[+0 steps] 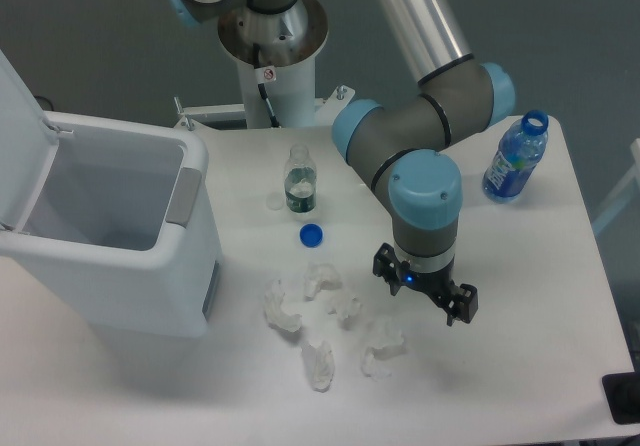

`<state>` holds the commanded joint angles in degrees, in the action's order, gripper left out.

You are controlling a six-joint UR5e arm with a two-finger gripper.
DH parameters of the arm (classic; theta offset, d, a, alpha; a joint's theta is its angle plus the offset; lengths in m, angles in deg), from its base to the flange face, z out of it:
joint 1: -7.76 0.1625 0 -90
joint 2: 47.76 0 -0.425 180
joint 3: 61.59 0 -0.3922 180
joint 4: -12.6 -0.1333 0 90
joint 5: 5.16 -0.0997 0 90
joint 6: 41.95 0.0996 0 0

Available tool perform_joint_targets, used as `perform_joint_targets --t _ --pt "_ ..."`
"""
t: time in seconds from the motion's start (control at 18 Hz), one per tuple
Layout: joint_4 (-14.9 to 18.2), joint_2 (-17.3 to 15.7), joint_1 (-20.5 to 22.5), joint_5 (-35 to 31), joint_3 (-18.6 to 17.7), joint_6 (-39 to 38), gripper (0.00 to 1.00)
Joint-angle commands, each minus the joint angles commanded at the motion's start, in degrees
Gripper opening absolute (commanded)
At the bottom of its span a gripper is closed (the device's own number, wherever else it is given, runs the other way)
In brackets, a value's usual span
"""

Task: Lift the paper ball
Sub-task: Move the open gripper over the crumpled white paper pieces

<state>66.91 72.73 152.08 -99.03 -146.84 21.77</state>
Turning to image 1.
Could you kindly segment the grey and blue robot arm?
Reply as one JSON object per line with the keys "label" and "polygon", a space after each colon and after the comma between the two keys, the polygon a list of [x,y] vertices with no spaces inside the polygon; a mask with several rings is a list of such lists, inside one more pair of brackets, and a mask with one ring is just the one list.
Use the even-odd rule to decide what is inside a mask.
{"label": "grey and blue robot arm", "polygon": [[[170,0],[185,21],[218,23],[236,62],[250,128],[315,122],[314,60],[328,36],[317,0]],[[477,62],[446,0],[379,0],[419,94],[397,110],[348,103],[332,139],[392,219],[394,241],[373,272],[389,285],[427,295],[449,322],[470,322],[477,291],[452,278],[461,174],[444,150],[509,116],[515,90],[493,63]]]}

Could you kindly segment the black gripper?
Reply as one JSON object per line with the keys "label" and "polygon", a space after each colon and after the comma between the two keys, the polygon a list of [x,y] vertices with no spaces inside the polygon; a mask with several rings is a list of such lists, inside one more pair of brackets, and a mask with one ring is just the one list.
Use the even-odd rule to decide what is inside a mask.
{"label": "black gripper", "polygon": [[419,273],[410,269],[407,262],[398,263],[394,248],[383,243],[373,257],[372,272],[386,282],[392,296],[403,287],[428,296],[446,312],[446,324],[451,327],[456,321],[470,324],[478,310],[477,288],[470,284],[455,284],[453,266],[451,260],[440,270]]}

